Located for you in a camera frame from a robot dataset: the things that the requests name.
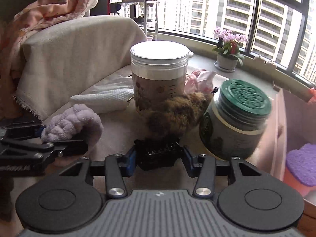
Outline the black hair claw clip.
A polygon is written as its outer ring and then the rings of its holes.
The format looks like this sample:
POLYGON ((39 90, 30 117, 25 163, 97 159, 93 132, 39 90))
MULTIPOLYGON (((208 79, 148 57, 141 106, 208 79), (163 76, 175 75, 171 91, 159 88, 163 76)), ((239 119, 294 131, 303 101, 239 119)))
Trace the black hair claw clip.
POLYGON ((135 140, 136 163, 144 171, 174 166, 181 147, 179 138, 167 136, 162 139, 135 140))

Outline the lavender plush towel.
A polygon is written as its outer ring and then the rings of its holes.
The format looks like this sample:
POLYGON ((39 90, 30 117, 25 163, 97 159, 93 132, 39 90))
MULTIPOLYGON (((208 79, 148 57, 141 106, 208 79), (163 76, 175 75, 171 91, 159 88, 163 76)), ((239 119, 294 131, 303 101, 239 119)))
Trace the lavender plush towel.
POLYGON ((88 150, 94 149, 103 133, 101 118, 84 104, 75 104, 63 113, 52 117, 41 133, 43 142, 66 141, 78 134, 88 144, 88 150))

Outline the green lid glass jar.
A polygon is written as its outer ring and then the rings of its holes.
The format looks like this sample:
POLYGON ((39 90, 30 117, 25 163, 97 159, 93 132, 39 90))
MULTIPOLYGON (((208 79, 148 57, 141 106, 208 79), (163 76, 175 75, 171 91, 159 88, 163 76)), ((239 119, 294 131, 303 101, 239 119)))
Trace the green lid glass jar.
POLYGON ((271 110, 271 100, 260 88, 243 80, 228 79, 203 115, 200 139, 219 159, 247 159, 256 150, 271 110))

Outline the brown furry plush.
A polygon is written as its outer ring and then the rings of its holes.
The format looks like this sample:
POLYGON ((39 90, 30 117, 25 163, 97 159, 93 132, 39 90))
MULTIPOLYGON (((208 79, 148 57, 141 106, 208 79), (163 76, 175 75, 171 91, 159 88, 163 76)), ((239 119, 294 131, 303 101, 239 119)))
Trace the brown furry plush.
POLYGON ((195 92, 169 98, 145 114, 150 137, 183 136, 201 121, 213 94, 195 92))

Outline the white quilted cloth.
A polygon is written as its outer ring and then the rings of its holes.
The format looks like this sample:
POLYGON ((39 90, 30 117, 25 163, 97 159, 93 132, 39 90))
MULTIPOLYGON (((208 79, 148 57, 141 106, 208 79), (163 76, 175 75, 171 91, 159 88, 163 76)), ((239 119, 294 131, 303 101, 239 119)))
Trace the white quilted cloth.
POLYGON ((74 95, 71 104, 84 104, 97 114, 125 110, 133 97, 132 88, 120 88, 95 94, 74 95))

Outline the pink baby cloth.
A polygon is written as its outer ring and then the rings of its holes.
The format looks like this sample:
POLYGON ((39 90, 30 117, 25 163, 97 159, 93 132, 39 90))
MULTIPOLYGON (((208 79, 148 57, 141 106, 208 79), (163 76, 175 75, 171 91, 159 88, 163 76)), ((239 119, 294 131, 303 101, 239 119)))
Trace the pink baby cloth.
POLYGON ((213 91, 213 78, 215 71, 196 70, 186 76, 184 93, 203 93, 210 94, 213 91))

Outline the purple heart sponge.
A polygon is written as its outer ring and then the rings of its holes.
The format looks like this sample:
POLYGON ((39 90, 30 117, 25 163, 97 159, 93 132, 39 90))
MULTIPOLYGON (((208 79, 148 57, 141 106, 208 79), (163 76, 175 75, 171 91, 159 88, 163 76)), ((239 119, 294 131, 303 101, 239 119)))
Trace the purple heart sponge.
POLYGON ((315 144, 307 143, 287 153, 286 167, 293 177, 308 187, 315 186, 315 144))

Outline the pink storage box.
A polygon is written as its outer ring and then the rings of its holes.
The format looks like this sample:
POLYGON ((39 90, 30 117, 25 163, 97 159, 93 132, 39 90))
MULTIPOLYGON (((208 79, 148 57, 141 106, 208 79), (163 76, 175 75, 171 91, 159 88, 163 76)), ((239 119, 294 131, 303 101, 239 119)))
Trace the pink storage box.
POLYGON ((286 155, 305 144, 315 144, 315 103, 301 100, 281 89, 272 100, 272 112, 259 142, 257 167, 283 181, 288 179, 303 191, 305 210, 298 225, 307 236, 315 236, 315 187, 298 185, 286 174, 286 155))

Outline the beige covered sofa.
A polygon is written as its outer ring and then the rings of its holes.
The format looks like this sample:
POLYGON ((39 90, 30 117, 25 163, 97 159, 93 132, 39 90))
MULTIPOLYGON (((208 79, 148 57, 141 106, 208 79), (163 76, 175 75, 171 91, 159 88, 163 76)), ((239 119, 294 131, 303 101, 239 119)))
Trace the beige covered sofa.
MULTIPOLYGON (((89 93, 94 85, 105 85, 116 75, 129 76, 130 48, 145 40, 144 34, 129 18, 95 16, 70 20, 40 31, 27 39, 21 55, 26 64, 18 86, 18 97, 40 113, 44 124, 54 115, 69 108, 70 97, 89 93)), ((214 86, 226 78, 241 79, 262 89, 274 99, 277 92, 263 73, 240 67, 233 73, 214 66, 215 59, 197 48, 189 59, 188 74, 196 69, 217 71, 214 86)), ((101 139, 86 154, 93 161, 103 161, 107 155, 126 153, 135 139, 143 139, 147 129, 143 117, 135 110, 134 101, 122 111, 101 114, 104 131, 101 139)), ((181 161, 174 167, 143 171, 136 169, 126 179, 127 190, 188 189, 195 179, 187 176, 181 161)))

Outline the large clear floral jar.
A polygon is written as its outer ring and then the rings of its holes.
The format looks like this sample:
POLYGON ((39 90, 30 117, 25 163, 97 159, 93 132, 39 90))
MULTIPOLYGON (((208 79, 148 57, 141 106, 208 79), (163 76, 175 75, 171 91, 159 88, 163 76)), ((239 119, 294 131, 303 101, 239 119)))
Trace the large clear floral jar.
POLYGON ((141 114, 184 94, 189 49, 171 41, 146 41, 130 49, 134 103, 141 114))

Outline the potted pink orchid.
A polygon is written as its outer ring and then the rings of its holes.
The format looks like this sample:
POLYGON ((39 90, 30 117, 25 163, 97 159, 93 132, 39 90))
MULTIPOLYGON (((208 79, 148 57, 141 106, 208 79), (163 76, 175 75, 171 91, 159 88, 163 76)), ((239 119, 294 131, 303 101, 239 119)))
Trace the potted pink orchid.
POLYGON ((247 44, 246 35, 217 27, 214 37, 218 40, 217 47, 213 49, 217 53, 215 66, 225 72, 234 72, 237 64, 243 65, 244 56, 240 48, 247 44))

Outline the peach pink blanket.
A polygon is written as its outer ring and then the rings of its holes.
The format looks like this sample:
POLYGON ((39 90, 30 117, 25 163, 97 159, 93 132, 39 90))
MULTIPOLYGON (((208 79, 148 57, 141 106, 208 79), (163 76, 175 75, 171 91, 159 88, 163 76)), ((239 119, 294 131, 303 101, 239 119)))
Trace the peach pink blanket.
POLYGON ((37 0, 9 24, 1 23, 1 119, 20 115, 13 96, 24 70, 19 58, 22 44, 45 28, 83 17, 97 3, 98 0, 37 0))

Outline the metal plant rack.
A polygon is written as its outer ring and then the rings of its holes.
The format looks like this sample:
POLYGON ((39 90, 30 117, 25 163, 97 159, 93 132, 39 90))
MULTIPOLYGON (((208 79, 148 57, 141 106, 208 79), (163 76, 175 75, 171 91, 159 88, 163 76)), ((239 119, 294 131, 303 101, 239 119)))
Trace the metal plant rack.
POLYGON ((146 34, 148 41, 158 40, 158 8, 159 0, 122 0, 121 2, 110 3, 110 13, 119 15, 122 7, 134 5, 138 12, 130 17, 146 34))

